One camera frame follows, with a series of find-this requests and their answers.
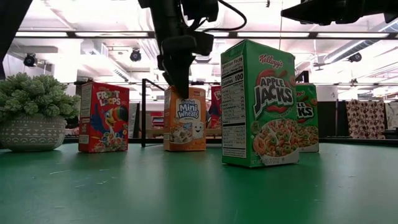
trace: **red cereal box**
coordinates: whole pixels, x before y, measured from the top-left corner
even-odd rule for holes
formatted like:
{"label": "red cereal box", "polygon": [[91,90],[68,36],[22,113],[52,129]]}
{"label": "red cereal box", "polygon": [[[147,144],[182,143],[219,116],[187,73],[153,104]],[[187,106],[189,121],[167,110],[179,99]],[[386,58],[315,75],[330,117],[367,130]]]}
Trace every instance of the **red cereal box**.
{"label": "red cereal box", "polygon": [[221,128],[221,86],[211,87],[211,128]]}
{"label": "red cereal box", "polygon": [[129,89],[91,82],[81,87],[79,151],[126,151]]}

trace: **green cereal box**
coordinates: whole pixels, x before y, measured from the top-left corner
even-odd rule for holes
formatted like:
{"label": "green cereal box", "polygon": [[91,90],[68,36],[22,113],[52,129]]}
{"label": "green cereal box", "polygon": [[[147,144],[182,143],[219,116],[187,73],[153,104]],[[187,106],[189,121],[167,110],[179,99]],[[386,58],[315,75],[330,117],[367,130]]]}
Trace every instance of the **green cereal box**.
{"label": "green cereal box", "polygon": [[318,152],[317,89],[313,84],[298,84],[296,94],[299,151]]}
{"label": "green cereal box", "polygon": [[299,161],[294,56],[244,40],[221,54],[223,162]]}

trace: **nutrition facts label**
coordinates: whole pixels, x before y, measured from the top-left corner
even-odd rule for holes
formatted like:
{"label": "nutrition facts label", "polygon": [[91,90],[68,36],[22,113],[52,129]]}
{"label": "nutrition facts label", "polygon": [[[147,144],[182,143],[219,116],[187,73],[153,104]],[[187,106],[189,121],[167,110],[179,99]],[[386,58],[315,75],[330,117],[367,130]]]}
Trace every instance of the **nutrition facts label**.
{"label": "nutrition facts label", "polygon": [[90,117],[91,112],[91,91],[93,89],[92,84],[83,85],[81,88],[81,107],[80,117]]}
{"label": "nutrition facts label", "polygon": [[246,107],[243,56],[221,66],[223,155],[246,158]]}

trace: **cereal box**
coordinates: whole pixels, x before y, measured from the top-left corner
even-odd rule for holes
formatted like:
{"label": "cereal box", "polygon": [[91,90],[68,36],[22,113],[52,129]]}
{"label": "cereal box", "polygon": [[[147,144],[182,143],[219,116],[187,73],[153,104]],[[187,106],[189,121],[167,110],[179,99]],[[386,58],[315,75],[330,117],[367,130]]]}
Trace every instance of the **cereal box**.
{"label": "cereal box", "polygon": [[129,89],[91,82],[81,87],[79,151],[126,151]]}
{"label": "cereal box", "polygon": [[206,149],[206,96],[201,88],[189,88],[189,98],[181,99],[174,87],[165,91],[164,149],[203,151]]}
{"label": "cereal box", "polygon": [[298,84],[297,124],[300,152],[318,152],[317,89],[313,84]]}
{"label": "cereal box", "polygon": [[244,40],[221,54],[223,162],[299,161],[294,56]]}
{"label": "cereal box", "polygon": [[211,128],[221,128],[221,86],[211,87]]}

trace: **green plant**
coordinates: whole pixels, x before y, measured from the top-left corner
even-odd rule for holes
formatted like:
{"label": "green plant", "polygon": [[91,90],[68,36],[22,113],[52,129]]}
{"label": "green plant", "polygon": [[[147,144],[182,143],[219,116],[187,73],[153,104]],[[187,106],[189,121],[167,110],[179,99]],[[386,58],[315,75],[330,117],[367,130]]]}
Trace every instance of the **green plant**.
{"label": "green plant", "polygon": [[79,113],[80,97],[66,95],[66,89],[66,85],[50,75],[10,76],[0,81],[0,122],[20,114],[73,118]]}

